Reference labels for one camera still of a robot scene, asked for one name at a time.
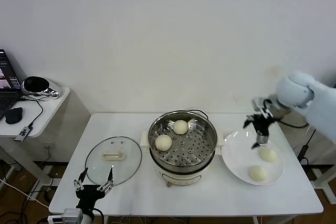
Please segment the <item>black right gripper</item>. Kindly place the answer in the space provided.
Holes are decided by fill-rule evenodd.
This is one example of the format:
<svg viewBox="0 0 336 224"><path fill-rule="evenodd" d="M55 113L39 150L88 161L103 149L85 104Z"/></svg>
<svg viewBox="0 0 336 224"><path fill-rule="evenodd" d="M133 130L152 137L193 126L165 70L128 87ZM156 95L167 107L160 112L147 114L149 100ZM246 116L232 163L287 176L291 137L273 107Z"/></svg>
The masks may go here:
<svg viewBox="0 0 336 224"><path fill-rule="evenodd" d="M252 125L257 133L256 142L252 145L251 149L268 145L269 127L275 122L272 117L266 118L262 114L247 115L243 124L245 129L248 125Z"/></svg>

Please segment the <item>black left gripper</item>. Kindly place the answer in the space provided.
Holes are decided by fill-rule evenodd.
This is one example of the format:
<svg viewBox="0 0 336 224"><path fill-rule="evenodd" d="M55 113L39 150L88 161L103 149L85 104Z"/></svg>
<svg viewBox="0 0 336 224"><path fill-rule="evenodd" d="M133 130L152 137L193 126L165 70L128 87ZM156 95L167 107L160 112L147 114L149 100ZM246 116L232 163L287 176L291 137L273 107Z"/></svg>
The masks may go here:
<svg viewBox="0 0 336 224"><path fill-rule="evenodd" d="M79 199L77 208L80 209L93 209L98 200L104 198L104 193L108 193L113 187L113 169L114 165L111 166L107 181L103 185L83 185L84 179L86 177L88 168L85 168L82 173L80 173L78 179L73 181L76 190L76 196Z"/></svg>

